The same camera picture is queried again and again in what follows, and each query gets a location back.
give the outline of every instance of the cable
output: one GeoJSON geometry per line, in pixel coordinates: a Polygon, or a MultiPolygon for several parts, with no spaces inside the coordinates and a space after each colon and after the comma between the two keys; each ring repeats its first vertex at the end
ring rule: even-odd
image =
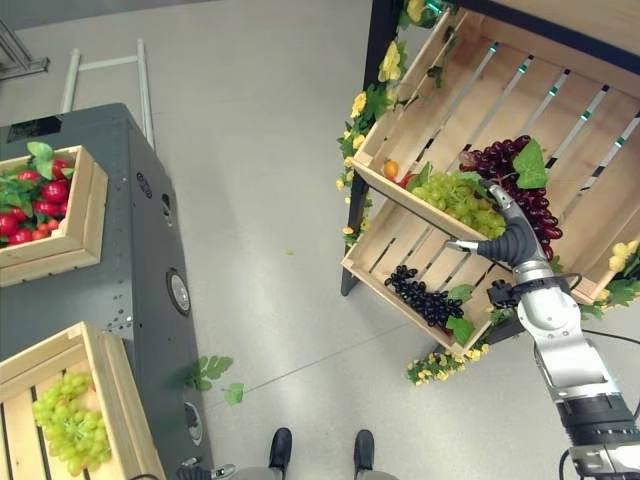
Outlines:
{"type": "MultiPolygon", "coordinates": [[[[636,345],[640,346],[640,341],[638,341],[638,340],[636,340],[634,338],[623,337],[621,335],[614,335],[612,333],[596,332],[595,330],[583,329],[582,331],[584,333],[590,333],[592,335],[600,335],[602,337],[609,337],[609,338],[615,338],[617,340],[624,340],[626,342],[635,343],[636,345]]],[[[633,413],[633,418],[635,420],[638,420],[638,416],[639,415],[640,415],[640,401],[638,401],[638,406],[636,407],[636,411],[633,413]]],[[[559,480],[564,480],[564,462],[566,462],[568,456],[569,456],[569,449],[565,450],[564,453],[562,454],[562,456],[560,457],[560,463],[558,464],[558,479],[559,480]]]]}

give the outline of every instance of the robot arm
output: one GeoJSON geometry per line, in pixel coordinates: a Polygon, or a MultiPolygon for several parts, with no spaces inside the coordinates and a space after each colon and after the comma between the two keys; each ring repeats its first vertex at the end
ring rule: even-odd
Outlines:
{"type": "MultiPolygon", "coordinates": [[[[485,187],[506,220],[495,240],[450,241],[448,247],[506,262],[516,286],[518,319],[535,342],[534,356],[572,443],[579,475],[640,479],[640,430],[595,345],[580,328],[580,309],[563,278],[555,277],[520,207],[498,185],[485,187]]],[[[504,300],[505,286],[489,290],[504,300]]]]}

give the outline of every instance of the gray machine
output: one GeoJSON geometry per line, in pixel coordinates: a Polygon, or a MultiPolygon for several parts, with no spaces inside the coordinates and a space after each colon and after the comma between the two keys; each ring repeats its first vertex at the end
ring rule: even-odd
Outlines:
{"type": "Polygon", "coordinates": [[[0,128],[0,158],[28,139],[83,145],[109,185],[100,264],[0,289],[0,359],[79,321],[125,341],[168,478],[195,459],[212,465],[201,395],[184,387],[197,358],[171,180],[122,104],[0,128]]]}

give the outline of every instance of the crate of grapes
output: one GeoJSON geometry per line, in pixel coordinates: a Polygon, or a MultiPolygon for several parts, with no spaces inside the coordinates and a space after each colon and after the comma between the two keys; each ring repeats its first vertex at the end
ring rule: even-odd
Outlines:
{"type": "Polygon", "coordinates": [[[0,162],[0,287],[100,262],[107,175],[82,146],[0,162]]]}
{"type": "Polygon", "coordinates": [[[345,268],[445,347],[466,351],[490,325],[486,289],[511,280],[502,265],[444,248],[451,237],[502,231],[476,189],[484,177],[516,198],[550,259],[582,274],[574,297],[592,303],[615,275],[611,245],[640,237],[640,78],[460,9],[442,15],[397,96],[404,105],[355,155],[357,172],[389,200],[345,268]],[[462,308],[473,333],[462,344],[396,293],[402,265],[426,291],[472,287],[462,308]]]}
{"type": "Polygon", "coordinates": [[[0,363],[0,478],[164,479],[122,340],[78,323],[0,363]]]}

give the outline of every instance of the wooden crate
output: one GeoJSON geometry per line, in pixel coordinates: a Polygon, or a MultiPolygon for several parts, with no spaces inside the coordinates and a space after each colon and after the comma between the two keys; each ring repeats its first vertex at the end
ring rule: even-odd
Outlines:
{"type": "MultiPolygon", "coordinates": [[[[74,165],[62,235],[0,249],[0,287],[100,262],[107,174],[81,146],[56,150],[74,165]]],[[[0,162],[0,172],[29,157],[0,162]]]]}
{"type": "Polygon", "coordinates": [[[343,265],[443,345],[464,351],[489,325],[486,287],[511,275],[482,258],[444,250],[450,236],[484,237],[387,180],[381,169],[392,159],[399,165],[398,179],[426,162],[450,172],[465,147],[484,148],[528,133],[543,148],[549,208],[564,231],[552,247],[566,271],[584,275],[574,296],[592,303],[614,275],[608,270],[610,246],[640,238],[638,76],[460,10],[443,14],[407,71],[399,98],[408,97],[414,101],[382,117],[355,156],[358,173],[395,203],[385,203],[343,265]],[[426,72],[442,65],[444,82],[436,88],[426,72]],[[476,327],[467,345],[426,326],[382,285],[401,263],[423,272],[429,288],[476,284],[465,306],[476,327]]]}
{"type": "Polygon", "coordinates": [[[78,323],[0,363],[0,478],[71,479],[64,465],[49,456],[32,403],[63,370],[90,372],[93,389],[78,397],[102,412],[112,458],[91,480],[128,479],[152,473],[164,479],[122,340],[84,322],[78,323]]]}

